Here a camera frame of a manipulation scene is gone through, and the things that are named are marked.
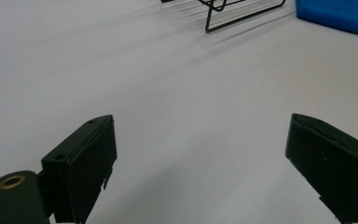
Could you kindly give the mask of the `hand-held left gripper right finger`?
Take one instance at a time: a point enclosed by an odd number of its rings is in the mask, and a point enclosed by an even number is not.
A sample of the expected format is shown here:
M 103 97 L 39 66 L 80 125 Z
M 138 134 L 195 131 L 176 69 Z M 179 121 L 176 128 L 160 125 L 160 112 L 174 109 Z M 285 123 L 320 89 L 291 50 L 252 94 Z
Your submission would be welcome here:
M 285 157 L 341 224 L 358 223 L 358 140 L 316 118 L 294 113 Z

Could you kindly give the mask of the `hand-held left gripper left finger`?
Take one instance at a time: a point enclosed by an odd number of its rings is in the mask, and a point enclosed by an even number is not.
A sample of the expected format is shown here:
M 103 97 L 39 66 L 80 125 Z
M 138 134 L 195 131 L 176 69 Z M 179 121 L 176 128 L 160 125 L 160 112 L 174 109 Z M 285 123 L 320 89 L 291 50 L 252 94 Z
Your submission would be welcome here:
M 41 160 L 58 223 L 86 223 L 116 159 L 114 119 L 105 115 L 85 122 Z

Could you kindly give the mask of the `blue cloth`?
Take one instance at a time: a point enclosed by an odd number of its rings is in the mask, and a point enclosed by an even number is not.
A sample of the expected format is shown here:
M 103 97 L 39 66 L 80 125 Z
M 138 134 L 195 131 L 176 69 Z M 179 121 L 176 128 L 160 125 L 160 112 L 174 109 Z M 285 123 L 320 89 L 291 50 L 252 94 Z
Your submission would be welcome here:
M 296 0 L 296 16 L 304 21 L 358 34 L 358 0 Z

